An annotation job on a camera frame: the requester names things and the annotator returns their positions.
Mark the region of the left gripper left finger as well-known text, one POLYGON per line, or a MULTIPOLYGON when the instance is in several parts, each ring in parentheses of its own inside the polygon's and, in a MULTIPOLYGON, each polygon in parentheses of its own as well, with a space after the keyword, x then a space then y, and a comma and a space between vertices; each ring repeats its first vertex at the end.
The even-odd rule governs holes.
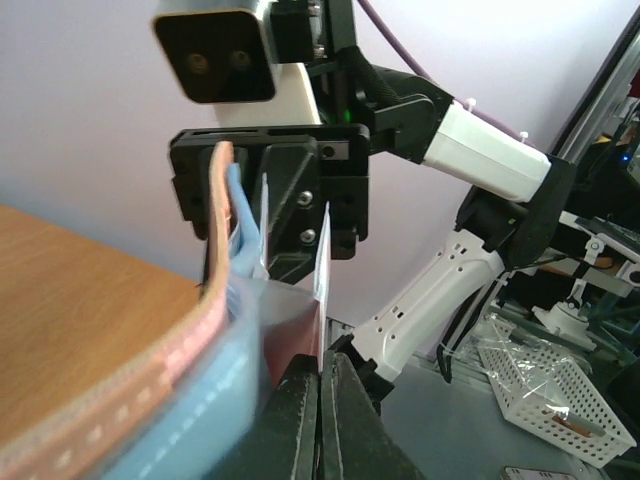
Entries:
POLYGON ((252 428, 214 469, 214 477, 313 479, 318 403, 317 359, 297 355, 252 428))

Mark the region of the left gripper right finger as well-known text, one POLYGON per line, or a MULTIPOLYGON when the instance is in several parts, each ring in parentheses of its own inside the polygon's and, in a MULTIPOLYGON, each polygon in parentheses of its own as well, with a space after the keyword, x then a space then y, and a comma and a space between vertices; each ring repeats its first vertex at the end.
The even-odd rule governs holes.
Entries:
POLYGON ((389 437, 350 359, 327 351, 320 387, 322 479, 422 479, 389 437))

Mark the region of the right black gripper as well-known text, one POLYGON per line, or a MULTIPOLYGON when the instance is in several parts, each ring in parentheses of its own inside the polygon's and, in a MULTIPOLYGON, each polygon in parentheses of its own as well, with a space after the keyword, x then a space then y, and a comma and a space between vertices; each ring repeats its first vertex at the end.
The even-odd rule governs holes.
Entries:
POLYGON ((267 193, 266 267, 297 283, 311 273, 326 203, 336 222, 338 255, 349 259, 368 234, 369 133, 361 125, 189 129, 169 143, 173 186, 195 236, 208 236, 207 171, 214 147, 229 141, 250 207, 267 193))

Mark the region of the pink leather card holder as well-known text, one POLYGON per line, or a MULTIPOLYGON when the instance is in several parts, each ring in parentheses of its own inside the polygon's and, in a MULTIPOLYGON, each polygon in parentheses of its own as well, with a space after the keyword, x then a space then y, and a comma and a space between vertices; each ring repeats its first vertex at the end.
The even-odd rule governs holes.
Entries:
POLYGON ((205 156, 206 280, 1 216, 1 475, 194 479, 249 429, 259 379, 324 344, 326 284, 268 277, 233 146, 205 156))

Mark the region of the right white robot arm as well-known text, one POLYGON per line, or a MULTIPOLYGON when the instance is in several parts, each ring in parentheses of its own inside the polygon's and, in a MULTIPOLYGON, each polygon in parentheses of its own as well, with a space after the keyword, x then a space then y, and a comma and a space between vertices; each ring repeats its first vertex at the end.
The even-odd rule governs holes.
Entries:
POLYGON ((369 159, 388 152, 467 181, 445 245, 371 320, 337 340, 366 392, 384 399, 417 347, 459 307, 547 248, 574 167, 477 116, 430 80, 371 64, 348 1, 162 1, 152 28, 182 91, 214 106, 214 129, 170 144, 185 220, 217 260, 209 183, 227 146, 250 196, 264 191, 266 270, 318 272, 320 244, 351 258, 368 234, 369 159))

